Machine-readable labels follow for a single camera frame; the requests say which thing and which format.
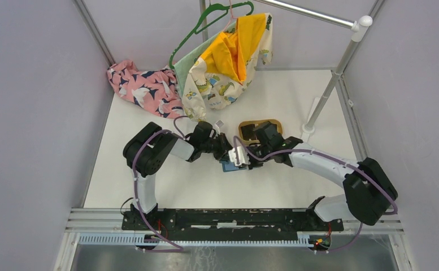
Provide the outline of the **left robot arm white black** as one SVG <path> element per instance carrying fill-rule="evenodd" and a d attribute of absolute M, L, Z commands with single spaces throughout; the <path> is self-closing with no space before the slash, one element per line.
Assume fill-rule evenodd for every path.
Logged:
<path fill-rule="evenodd" d="M 225 161 L 232 148 L 226 135 L 205 121 L 198 122 L 184 139 L 154 122 L 148 123 L 123 148 L 123 157 L 133 172 L 131 211 L 136 215 L 137 225 L 150 230 L 157 224 L 155 178 L 170 155 L 189 163 L 202 154 L 212 154 L 215 160 Z"/>

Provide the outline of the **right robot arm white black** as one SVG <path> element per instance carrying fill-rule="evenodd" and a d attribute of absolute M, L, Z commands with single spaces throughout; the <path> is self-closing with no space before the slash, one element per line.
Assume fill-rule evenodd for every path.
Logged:
<path fill-rule="evenodd" d="M 306 215 L 310 229 L 321 230 L 328 222 L 351 218 L 373 226 L 383 216 L 398 213 L 398 193 L 375 159 L 355 161 L 333 156 L 300 138 L 284 138 L 269 121 L 256 127 L 254 134 L 259 143 L 253 146 L 234 138 L 230 153 L 236 166 L 254 168 L 273 160 L 315 173 L 343 190 L 340 195 L 324 196 L 311 204 L 312 211 Z"/>

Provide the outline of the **teal card holder wallet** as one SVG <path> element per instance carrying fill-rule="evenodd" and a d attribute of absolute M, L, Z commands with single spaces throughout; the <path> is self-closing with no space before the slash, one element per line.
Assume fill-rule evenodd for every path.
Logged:
<path fill-rule="evenodd" d="M 227 172 L 235 172 L 235 171 L 241 171 L 241 170 L 247 170 L 248 167 L 247 165 L 242 165 L 242 166 L 236 166 L 233 162 L 231 161 L 226 161 L 226 160 L 222 160 L 220 161 L 221 166 L 222 166 L 222 170 L 223 172 L 227 173 Z"/>

